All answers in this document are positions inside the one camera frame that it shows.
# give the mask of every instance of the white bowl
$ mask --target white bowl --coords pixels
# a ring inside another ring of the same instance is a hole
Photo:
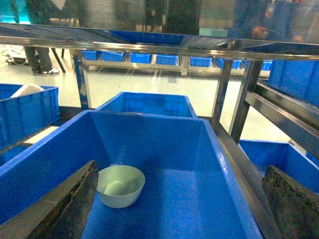
[[[140,196],[145,184],[144,174],[127,165],[107,167],[99,172],[98,195],[111,208],[125,208]]]

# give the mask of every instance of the person's leg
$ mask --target person's leg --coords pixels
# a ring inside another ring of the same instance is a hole
[[[32,72],[34,74],[41,73],[41,66],[40,63],[35,55],[35,48],[34,47],[24,47],[25,56],[28,60],[29,65],[32,68]]]
[[[49,56],[49,48],[36,47],[35,49],[38,53],[42,72],[43,71],[47,72],[47,71],[52,70],[52,63],[51,63],[51,59]]]
[[[52,62],[49,56],[49,48],[46,47],[36,47],[38,52],[38,57],[41,65],[42,75],[52,75],[60,72],[59,69],[52,68]]]

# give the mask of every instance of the stainless steel shelf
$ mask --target stainless steel shelf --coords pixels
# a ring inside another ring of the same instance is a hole
[[[122,62],[103,61],[103,60],[85,60],[83,63],[86,66],[97,67],[110,67],[110,68],[123,68],[123,69],[143,69],[143,70],[161,70],[161,71],[175,71],[181,72],[182,76],[186,76],[188,72],[203,73],[203,74],[219,74],[221,68],[219,67],[198,67],[190,66],[188,56],[179,56],[177,65],[160,65],[156,64],[156,54],[152,54],[152,62],[150,64],[145,63],[132,63],[130,62],[130,56],[127,54],[126,58]],[[243,75],[245,69],[231,69],[232,75]],[[270,71],[261,71],[261,77],[269,77]]]

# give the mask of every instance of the white object in bin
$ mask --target white object in bin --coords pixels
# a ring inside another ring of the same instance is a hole
[[[44,91],[44,88],[35,85],[35,84],[27,84],[22,86],[19,90],[17,90],[10,98],[15,98],[19,96],[31,95],[34,93],[38,93]]]
[[[99,172],[98,195],[110,208],[125,208],[140,196],[145,184],[144,174],[127,165],[107,167]]]

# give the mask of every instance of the metal bar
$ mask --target metal bar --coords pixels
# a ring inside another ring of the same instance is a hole
[[[245,51],[229,51],[229,50],[204,50],[204,49],[188,49],[170,46],[155,45],[137,45],[122,44],[109,42],[89,42],[81,40],[69,39],[37,39],[26,37],[10,37],[0,36],[0,44],[23,45],[23,46],[42,46],[54,48],[68,48],[78,50],[109,50],[122,52],[144,52],[151,54],[177,54],[184,56],[217,56],[227,59],[256,59],[256,60],[319,60],[316,55],[293,55],[293,54],[276,54],[276,53],[260,53]]]
[[[279,91],[270,88],[266,82],[257,83],[255,93],[301,119],[310,126],[319,129],[319,110],[299,100],[295,100]]]
[[[263,61],[251,61],[249,67],[245,69],[244,79],[240,85],[235,111],[229,128],[229,135],[236,143],[239,142],[249,110],[249,104],[245,102],[246,92],[255,90],[262,65]]]
[[[14,143],[14,144],[11,144],[11,145],[9,145],[8,147],[6,147],[6,148],[0,150],[0,155],[2,155],[2,154],[4,154],[4,153],[8,152],[9,150],[13,149],[13,148],[16,147],[16,146],[22,144],[23,142],[25,142],[25,141],[27,141],[28,139],[30,139],[30,138],[36,136],[37,134],[41,133],[42,131],[45,131],[47,128],[50,128],[51,126],[52,126],[52,125],[48,125],[48,126],[42,128],[42,129],[38,130],[37,132],[35,132],[35,133],[33,133],[33,134],[30,134],[29,136],[27,136],[27,137],[25,137],[25,138],[19,140],[18,142]]]
[[[51,50],[52,50],[52,52],[53,52],[53,54],[54,54],[54,56],[55,56],[55,59],[57,60],[57,62],[58,62],[58,64],[59,64],[59,66],[60,66],[62,72],[63,72],[63,73],[66,73],[65,68],[64,68],[64,66],[63,66],[63,64],[62,64],[62,62],[61,62],[61,60],[60,60],[60,57],[59,57],[58,54],[56,53],[55,48],[51,48]]]
[[[263,237],[282,239],[268,206],[258,170],[219,122],[215,132]]]
[[[181,75],[187,76],[189,67],[189,57],[188,56],[182,56],[181,57]]]
[[[163,71],[182,71],[181,66],[173,65],[158,65],[146,63],[132,63],[132,62],[114,62],[114,61],[88,61],[83,60],[86,66],[112,67],[112,68],[129,68],[129,69],[145,69],[145,70],[163,70]]]
[[[87,110],[91,106],[90,90],[87,77],[87,66],[83,63],[80,50],[73,51],[73,61],[78,83],[81,108]]]
[[[214,130],[216,129],[217,124],[220,121],[232,66],[233,66],[232,60],[225,60],[223,70],[220,73],[220,79],[218,80],[218,83],[217,83],[214,107],[211,113],[211,116],[212,116],[211,125]]]
[[[254,92],[247,92],[246,102],[264,117],[310,152],[319,158],[319,130],[311,127],[289,112],[281,109]]]

